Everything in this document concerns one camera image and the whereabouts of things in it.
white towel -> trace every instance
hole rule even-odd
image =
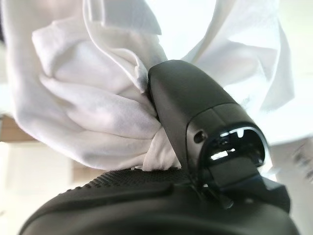
[[[167,7],[162,0],[159,6],[143,0],[3,0],[14,116],[20,127],[94,168],[179,166],[143,95],[149,68],[169,54],[180,58],[179,43],[173,44],[175,51],[162,48],[173,37],[189,43],[183,59],[216,79],[252,117],[292,98],[289,49],[277,1],[198,4],[199,18],[180,9],[177,1],[170,6],[174,2],[177,8],[162,15],[157,10]],[[195,12],[193,0],[182,4]],[[205,18],[214,7],[214,15]],[[196,37],[188,42],[188,28],[177,25],[164,30],[159,43],[166,22],[162,17],[182,10],[181,22],[189,19]]]

black plastic housing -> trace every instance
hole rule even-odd
[[[217,144],[225,133],[231,140],[228,148],[236,148],[229,157],[247,156],[256,167],[263,164],[268,145],[262,131],[219,84],[196,66],[179,60],[158,64],[149,70],[149,87],[159,120],[182,168],[194,181],[200,180],[201,168],[228,160],[207,160],[226,147]],[[241,138],[234,135],[239,129],[245,132]]]

black textured surface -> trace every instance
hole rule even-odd
[[[142,186],[150,183],[185,183],[188,182],[188,176],[183,170],[167,170],[167,171],[142,171],[134,170],[119,170],[106,172],[88,184],[84,188],[112,188],[112,187],[133,187]]]

small hole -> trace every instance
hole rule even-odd
[[[199,131],[195,136],[194,136],[194,142],[195,143],[200,143],[205,139],[205,134],[203,131]]]

